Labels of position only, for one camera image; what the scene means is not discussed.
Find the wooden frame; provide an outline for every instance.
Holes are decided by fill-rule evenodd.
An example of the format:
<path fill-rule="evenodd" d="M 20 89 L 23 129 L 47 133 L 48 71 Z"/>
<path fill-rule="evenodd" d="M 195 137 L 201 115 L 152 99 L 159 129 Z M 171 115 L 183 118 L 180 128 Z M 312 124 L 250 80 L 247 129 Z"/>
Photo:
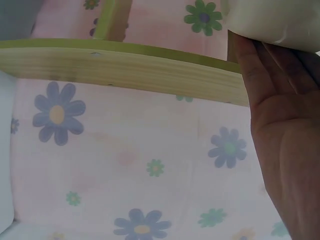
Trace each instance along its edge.
<path fill-rule="evenodd" d="M 0 41 L 0 70 L 17 78 L 112 85 L 247 106 L 232 62 L 122 41 L 131 0 L 106 0 L 95 39 Z"/>

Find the finger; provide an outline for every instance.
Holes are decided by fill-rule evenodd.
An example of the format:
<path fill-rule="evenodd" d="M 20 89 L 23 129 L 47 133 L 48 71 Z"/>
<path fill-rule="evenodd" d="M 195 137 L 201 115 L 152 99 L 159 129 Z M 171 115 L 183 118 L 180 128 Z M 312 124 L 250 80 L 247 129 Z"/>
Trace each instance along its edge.
<path fill-rule="evenodd" d="M 302 62 L 305 69 L 309 72 L 315 83 L 320 86 L 320 56 L 316 53 L 305 51 L 293 51 Z"/>
<path fill-rule="evenodd" d="M 297 94 L 306 94 L 318 89 L 317 84 L 292 50 L 271 44 L 264 46 L 279 67 L 287 74 L 289 82 Z"/>
<path fill-rule="evenodd" d="M 234 50 L 241 68 L 251 107 L 277 94 L 268 71 L 261 63 L 254 42 L 234 34 Z"/>
<path fill-rule="evenodd" d="M 295 90 L 291 86 L 288 76 L 276 64 L 276 62 L 274 61 L 270 53 L 267 51 L 265 46 L 258 41 L 256 41 L 254 45 L 258 53 L 258 56 L 262 64 L 264 65 L 265 69 L 268 71 L 269 76 L 278 94 L 294 94 Z"/>

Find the screw hole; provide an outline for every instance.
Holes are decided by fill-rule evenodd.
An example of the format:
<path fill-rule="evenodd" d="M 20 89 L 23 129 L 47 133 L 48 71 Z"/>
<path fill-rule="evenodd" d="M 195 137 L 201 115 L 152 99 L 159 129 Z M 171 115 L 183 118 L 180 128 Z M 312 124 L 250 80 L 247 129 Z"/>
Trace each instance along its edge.
<path fill-rule="evenodd" d="M 95 57 L 98 57 L 98 56 L 101 55 L 101 53 L 99 53 L 99 52 L 92 52 L 91 55 L 92 55 L 92 56 L 95 56 Z"/>

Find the human hand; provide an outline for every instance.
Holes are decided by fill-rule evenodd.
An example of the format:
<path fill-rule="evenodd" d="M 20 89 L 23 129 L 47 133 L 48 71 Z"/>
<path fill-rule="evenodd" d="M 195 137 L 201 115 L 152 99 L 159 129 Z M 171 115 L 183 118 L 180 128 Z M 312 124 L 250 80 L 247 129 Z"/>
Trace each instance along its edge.
<path fill-rule="evenodd" d="M 320 57 L 234 35 L 264 183 L 293 240 L 320 239 Z"/>

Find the floral fabric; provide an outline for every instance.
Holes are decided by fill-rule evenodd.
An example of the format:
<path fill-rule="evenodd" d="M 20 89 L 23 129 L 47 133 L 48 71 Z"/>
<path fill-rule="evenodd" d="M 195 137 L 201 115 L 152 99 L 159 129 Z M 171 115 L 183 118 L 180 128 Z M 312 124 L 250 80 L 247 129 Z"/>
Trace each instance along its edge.
<path fill-rule="evenodd" d="M 289 239 L 246 107 L 21 79 L 12 117 L 15 219 L 51 239 Z"/>
<path fill-rule="evenodd" d="M 92 39 L 105 0 L 43 0 L 31 38 Z"/>
<path fill-rule="evenodd" d="M 124 42 L 227 60 L 220 0 L 134 0 L 128 23 Z"/>

